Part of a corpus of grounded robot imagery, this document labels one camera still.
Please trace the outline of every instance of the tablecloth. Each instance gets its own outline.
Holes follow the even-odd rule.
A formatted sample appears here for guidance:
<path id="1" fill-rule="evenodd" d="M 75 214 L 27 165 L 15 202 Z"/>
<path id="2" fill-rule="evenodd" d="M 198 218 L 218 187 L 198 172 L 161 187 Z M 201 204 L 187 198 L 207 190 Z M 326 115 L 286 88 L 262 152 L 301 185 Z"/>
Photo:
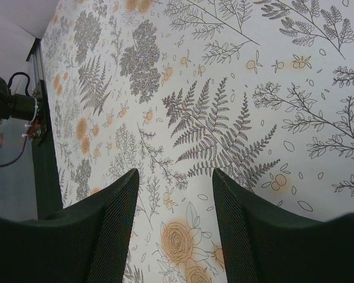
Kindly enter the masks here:
<path id="1" fill-rule="evenodd" d="M 61 0 L 42 40 L 64 207 L 135 167 L 124 282 L 225 282 L 211 174 L 354 212 L 354 1 Z"/>

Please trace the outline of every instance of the white patterned tablecloth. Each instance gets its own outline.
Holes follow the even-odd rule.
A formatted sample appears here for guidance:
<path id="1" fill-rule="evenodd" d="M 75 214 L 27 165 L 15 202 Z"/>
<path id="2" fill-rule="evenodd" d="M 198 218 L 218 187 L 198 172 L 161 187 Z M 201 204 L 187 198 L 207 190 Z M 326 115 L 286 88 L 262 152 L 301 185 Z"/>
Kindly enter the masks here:
<path id="1" fill-rule="evenodd" d="M 42 52 L 64 207 L 139 169 L 124 282 L 226 282 L 215 167 L 354 212 L 354 0 L 62 0 Z"/>

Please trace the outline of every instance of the black cylinder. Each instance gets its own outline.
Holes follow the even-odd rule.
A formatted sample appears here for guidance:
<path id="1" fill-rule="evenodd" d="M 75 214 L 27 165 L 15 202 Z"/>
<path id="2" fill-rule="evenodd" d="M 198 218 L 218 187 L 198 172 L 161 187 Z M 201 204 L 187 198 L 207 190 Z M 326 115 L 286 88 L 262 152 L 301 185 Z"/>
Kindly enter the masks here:
<path id="1" fill-rule="evenodd" d="M 11 117 L 31 121 L 34 117 L 35 99 L 31 96 L 15 94 L 11 99 Z"/>

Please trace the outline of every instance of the dark green surface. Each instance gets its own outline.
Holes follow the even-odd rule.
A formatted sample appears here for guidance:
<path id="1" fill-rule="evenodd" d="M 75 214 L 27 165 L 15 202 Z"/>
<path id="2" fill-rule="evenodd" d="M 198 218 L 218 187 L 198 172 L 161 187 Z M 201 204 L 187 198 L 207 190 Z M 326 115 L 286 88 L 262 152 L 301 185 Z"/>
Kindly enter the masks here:
<path id="1" fill-rule="evenodd" d="M 36 140 L 32 142 L 32 155 L 38 219 L 43 219 L 63 207 L 54 139 L 51 131 L 39 146 Z"/>

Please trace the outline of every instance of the floral tablecloth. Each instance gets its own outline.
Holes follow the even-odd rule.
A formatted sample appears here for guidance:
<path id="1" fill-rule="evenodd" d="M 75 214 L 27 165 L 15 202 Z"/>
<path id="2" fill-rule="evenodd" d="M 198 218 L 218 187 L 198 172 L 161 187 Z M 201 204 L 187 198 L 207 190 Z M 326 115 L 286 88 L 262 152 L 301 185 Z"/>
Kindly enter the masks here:
<path id="1" fill-rule="evenodd" d="M 42 53 L 64 207 L 129 169 L 124 282 L 225 282 L 215 167 L 354 212 L 354 0 L 62 0 Z"/>

